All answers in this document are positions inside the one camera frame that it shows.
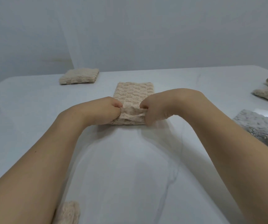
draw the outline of white table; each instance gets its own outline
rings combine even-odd
[[[152,82],[156,92],[202,91],[226,115],[268,110],[251,95],[268,77],[256,66],[101,72],[93,84],[60,75],[0,83],[0,177],[68,107],[114,93],[118,82]],[[172,155],[182,150],[181,161]],[[62,200],[77,200],[80,223],[244,223],[192,128],[171,117],[155,128],[92,126],[76,146]]]

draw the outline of forearm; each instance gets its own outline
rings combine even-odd
[[[255,223],[268,223],[268,147],[204,96],[189,102],[181,116],[196,132],[242,212]]]
[[[51,222],[82,129],[55,121],[0,178],[0,223]]]

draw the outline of person's right hand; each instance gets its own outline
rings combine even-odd
[[[144,118],[145,124],[150,126],[173,115],[183,117],[184,109],[203,97],[205,98],[201,92],[191,89],[173,89],[152,94],[140,104],[140,108],[148,109]]]

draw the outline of table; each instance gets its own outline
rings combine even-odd
[[[152,82],[155,92],[200,90],[230,118],[242,109],[268,111],[268,101],[250,94],[268,77],[257,66],[101,72],[93,84],[59,85],[60,76],[0,83],[0,177],[61,111],[112,96],[118,82]],[[195,132],[178,116],[152,128],[85,129],[69,167],[65,200],[80,203],[79,223],[245,223]]]

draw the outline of gray towel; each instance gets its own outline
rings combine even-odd
[[[268,146],[268,117],[242,110],[233,120]]]

